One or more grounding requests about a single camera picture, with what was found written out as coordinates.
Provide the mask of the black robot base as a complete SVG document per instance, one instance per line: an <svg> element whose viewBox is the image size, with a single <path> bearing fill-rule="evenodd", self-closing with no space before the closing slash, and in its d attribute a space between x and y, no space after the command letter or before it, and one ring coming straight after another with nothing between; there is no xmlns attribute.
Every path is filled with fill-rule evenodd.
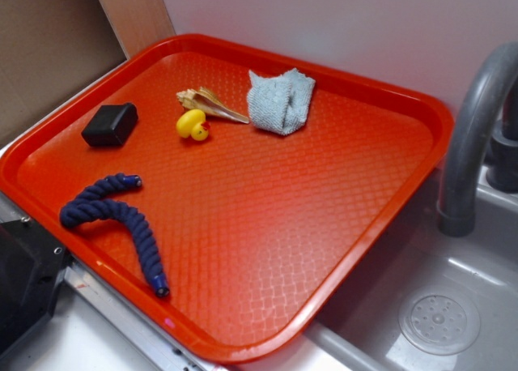
<svg viewBox="0 0 518 371"><path fill-rule="evenodd" d="M1 224L1 357L54 314L68 249L30 217Z"/></svg>

